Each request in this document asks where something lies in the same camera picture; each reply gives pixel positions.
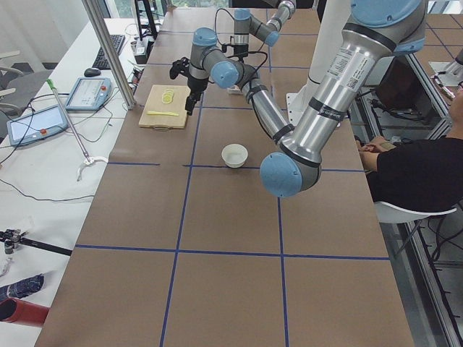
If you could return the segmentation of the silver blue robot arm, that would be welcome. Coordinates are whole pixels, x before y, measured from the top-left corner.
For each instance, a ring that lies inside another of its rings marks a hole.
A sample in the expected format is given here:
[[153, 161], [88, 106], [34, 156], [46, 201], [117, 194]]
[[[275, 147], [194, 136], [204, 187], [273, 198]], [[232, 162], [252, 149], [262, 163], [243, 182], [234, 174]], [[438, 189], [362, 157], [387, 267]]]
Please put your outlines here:
[[272, 47], [280, 36], [280, 31], [285, 22], [292, 18], [297, 9], [296, 1], [266, 1], [276, 8], [274, 15], [262, 22], [251, 14], [248, 8], [236, 8], [234, 10], [234, 32], [230, 37], [229, 45], [233, 48], [233, 56], [243, 62], [250, 53], [250, 36], [257, 38], [263, 45]]
[[295, 124], [284, 118], [254, 67], [225, 56], [215, 30], [198, 28], [187, 60], [185, 108], [194, 108], [209, 82], [238, 87], [278, 146], [260, 165], [263, 185], [277, 197], [291, 197], [318, 181], [321, 151], [376, 63], [422, 48], [426, 14], [425, 1], [327, 1], [318, 35], [319, 45], [328, 44], [326, 68], [320, 82], [302, 89]]

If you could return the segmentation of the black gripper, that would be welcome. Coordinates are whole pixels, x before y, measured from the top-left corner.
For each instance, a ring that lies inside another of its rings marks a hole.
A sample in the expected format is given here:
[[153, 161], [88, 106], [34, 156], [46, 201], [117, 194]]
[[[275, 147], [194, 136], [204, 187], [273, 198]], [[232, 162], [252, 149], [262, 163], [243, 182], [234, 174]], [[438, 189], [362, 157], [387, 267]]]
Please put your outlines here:
[[187, 78], [187, 86], [190, 89], [190, 94], [185, 101], [185, 111], [188, 116], [191, 116], [193, 108], [201, 100], [201, 96], [208, 86], [208, 78], [199, 79], [190, 75]]
[[233, 45], [234, 54], [233, 56], [237, 57], [239, 61], [243, 61], [245, 57], [248, 56], [248, 44], [234, 44]]

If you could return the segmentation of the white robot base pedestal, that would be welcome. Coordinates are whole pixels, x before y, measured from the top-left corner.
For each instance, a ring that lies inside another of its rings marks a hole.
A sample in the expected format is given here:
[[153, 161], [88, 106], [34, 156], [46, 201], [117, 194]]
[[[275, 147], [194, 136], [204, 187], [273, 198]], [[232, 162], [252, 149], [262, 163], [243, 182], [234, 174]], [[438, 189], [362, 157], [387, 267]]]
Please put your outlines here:
[[314, 1], [313, 9], [320, 20], [320, 29], [315, 44], [307, 82], [298, 93], [286, 94], [289, 121], [297, 126], [310, 99], [320, 86], [325, 73], [343, 42], [341, 30], [351, 14], [348, 0]]

